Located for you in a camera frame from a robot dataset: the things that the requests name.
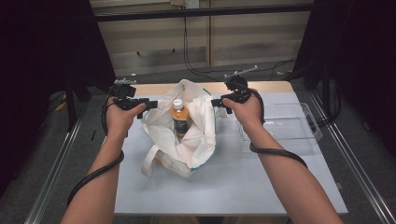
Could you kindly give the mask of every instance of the clear plastic container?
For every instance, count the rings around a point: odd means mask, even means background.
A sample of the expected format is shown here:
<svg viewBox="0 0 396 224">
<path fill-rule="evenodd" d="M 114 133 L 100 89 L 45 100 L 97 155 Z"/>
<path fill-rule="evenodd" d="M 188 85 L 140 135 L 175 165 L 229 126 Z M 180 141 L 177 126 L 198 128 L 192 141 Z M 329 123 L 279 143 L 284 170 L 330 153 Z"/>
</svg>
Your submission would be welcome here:
<svg viewBox="0 0 396 224">
<path fill-rule="evenodd" d="M 313 152 L 322 133 L 307 104 L 282 104 L 264 106 L 264 127 L 286 150 L 297 155 Z M 250 139 L 237 122 L 243 152 L 251 152 Z"/>
</svg>

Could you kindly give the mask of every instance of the hand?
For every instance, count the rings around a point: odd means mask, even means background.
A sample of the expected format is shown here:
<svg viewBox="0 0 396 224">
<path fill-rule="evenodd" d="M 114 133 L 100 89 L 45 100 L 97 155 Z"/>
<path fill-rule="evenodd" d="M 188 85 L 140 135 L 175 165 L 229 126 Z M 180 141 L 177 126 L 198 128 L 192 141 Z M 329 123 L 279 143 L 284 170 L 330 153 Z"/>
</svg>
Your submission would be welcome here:
<svg viewBox="0 0 396 224">
<path fill-rule="evenodd" d="M 239 104 L 227 98 L 224 98 L 222 102 L 233 110 L 236 118 L 242 126 L 244 126 L 244 129 L 257 125 L 262 127 L 262 109 L 259 100 L 254 94 L 251 94 L 248 100 L 243 104 Z"/>
<path fill-rule="evenodd" d="M 107 137 L 121 135 L 124 138 L 134 123 L 134 117 L 143 112 L 146 105 L 140 104 L 131 110 L 122 110 L 114 105 L 113 99 L 111 97 L 107 101 L 107 105 L 110 105 L 106 114 Z"/>
</svg>

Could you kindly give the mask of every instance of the plastic bottle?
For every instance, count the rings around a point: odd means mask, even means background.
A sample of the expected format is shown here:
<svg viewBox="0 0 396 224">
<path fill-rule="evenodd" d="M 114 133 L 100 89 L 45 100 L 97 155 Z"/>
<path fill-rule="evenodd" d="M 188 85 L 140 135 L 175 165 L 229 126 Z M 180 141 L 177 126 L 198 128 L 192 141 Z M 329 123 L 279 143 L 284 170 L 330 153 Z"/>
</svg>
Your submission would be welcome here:
<svg viewBox="0 0 396 224">
<path fill-rule="evenodd" d="M 189 127 L 189 110 L 184 106 L 183 101 L 176 99 L 171 108 L 171 116 L 175 123 L 176 135 L 183 138 Z"/>
</svg>

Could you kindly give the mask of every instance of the person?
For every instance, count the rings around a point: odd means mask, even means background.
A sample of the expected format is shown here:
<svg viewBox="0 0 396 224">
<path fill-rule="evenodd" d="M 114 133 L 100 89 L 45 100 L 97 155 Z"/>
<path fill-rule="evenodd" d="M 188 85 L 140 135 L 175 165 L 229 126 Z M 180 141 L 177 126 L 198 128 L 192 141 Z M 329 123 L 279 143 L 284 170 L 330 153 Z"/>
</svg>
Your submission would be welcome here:
<svg viewBox="0 0 396 224">
<path fill-rule="evenodd" d="M 255 147 L 285 150 L 262 126 L 261 106 L 254 94 L 244 104 L 229 99 L 223 99 L 223 103 L 233 110 Z M 144 111 L 145 107 L 142 104 L 129 111 L 123 111 L 115 105 L 108 108 L 107 138 L 89 173 L 109 164 L 120 155 L 134 117 Z M 343 223 L 326 192 L 305 166 L 287 157 L 268 154 L 258 156 L 293 223 Z M 116 166 L 84 186 L 68 206 L 62 223 L 111 223 L 119 169 Z"/>
</svg>

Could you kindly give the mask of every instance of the white tote bag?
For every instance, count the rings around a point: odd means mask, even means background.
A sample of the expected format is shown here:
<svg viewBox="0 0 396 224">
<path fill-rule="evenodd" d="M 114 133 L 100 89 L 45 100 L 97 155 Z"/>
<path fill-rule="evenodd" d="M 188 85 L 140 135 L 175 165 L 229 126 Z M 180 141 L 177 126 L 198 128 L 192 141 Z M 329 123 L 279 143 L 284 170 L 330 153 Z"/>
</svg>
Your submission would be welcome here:
<svg viewBox="0 0 396 224">
<path fill-rule="evenodd" d="M 177 139 L 170 114 L 175 99 L 183 101 L 191 118 L 191 126 L 181 140 Z M 213 99 L 204 88 L 183 79 L 158 101 L 157 108 L 150 109 L 142 124 L 154 145 L 144 160 L 143 175 L 150 176 L 155 160 L 166 169 L 188 177 L 212 156 L 216 146 L 216 114 L 226 115 L 224 108 L 215 112 Z"/>
</svg>

